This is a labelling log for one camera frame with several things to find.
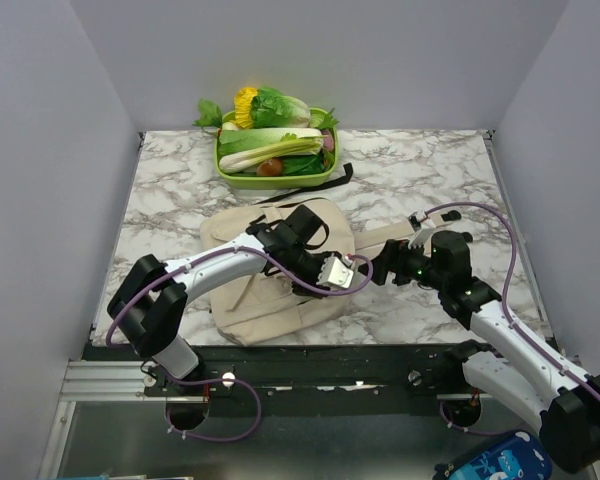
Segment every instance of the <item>black strap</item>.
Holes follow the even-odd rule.
[[[291,192],[283,193],[281,195],[276,195],[275,197],[267,198],[266,200],[261,200],[256,202],[255,205],[259,205],[261,203],[274,203],[279,202],[280,200],[284,200],[285,198],[292,197],[299,193],[305,192],[319,192],[320,190],[327,190],[328,188],[339,187],[340,185],[346,185],[351,181],[351,177],[353,177],[353,167],[350,163],[345,163],[344,167],[344,175],[333,180],[329,180],[328,182],[324,182],[322,185],[316,185],[315,187],[302,187],[297,190],[293,190]]]

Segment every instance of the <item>gray wall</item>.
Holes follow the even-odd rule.
[[[0,1],[0,479],[37,473],[137,146],[69,3]]]
[[[551,324],[600,371],[600,0],[571,2],[495,149]]]
[[[131,118],[187,128],[247,83],[348,127],[493,128],[567,0],[72,0]]]

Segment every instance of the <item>canvas bag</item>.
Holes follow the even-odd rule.
[[[262,216],[262,221],[267,223],[284,219],[300,204],[309,207],[329,226],[329,236],[316,253],[325,250],[343,255],[355,252],[373,259],[387,240],[406,239],[414,233],[408,221],[354,233],[335,203],[314,198],[224,210],[200,226],[202,246],[208,250],[225,244],[244,233],[250,222]],[[440,215],[434,214],[432,219],[438,227],[446,225]],[[322,243],[324,235],[324,230],[320,229],[310,243]],[[283,274],[238,278],[212,290],[210,299],[220,334],[241,345],[262,342],[337,318],[350,301],[346,296],[316,299],[295,295],[291,292],[291,280]]]

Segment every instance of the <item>gray floor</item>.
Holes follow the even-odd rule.
[[[452,460],[484,439],[450,431],[438,417],[265,418],[246,441],[211,444],[167,435],[158,404],[78,406],[60,476],[190,475],[196,480],[430,479],[436,463]],[[231,435],[249,419],[211,419],[208,434]],[[519,425],[489,402],[482,428]],[[571,477],[554,468],[552,478]]]

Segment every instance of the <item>table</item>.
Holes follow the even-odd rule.
[[[416,210],[458,200],[505,211],[480,132],[341,130],[338,134],[340,163],[351,162],[354,178],[319,196],[336,202],[354,231],[403,221]],[[104,344],[111,324],[106,305],[138,258],[152,253],[167,260],[198,253],[202,250],[199,227],[206,218],[274,193],[231,190],[215,172],[212,152],[213,138],[198,130],[147,133],[93,344]],[[341,174],[338,167],[333,176]],[[468,209],[462,214],[463,220],[454,228],[473,234],[474,274],[500,290],[510,258],[506,230],[487,212]],[[547,333],[548,324],[540,318],[519,262],[509,302],[534,330]],[[186,310],[180,334],[192,345],[229,344],[216,331],[206,295]],[[469,338],[477,337],[443,312],[434,292],[412,285],[371,284],[352,298],[342,317],[265,344],[454,343]],[[120,332],[114,340],[126,341]]]

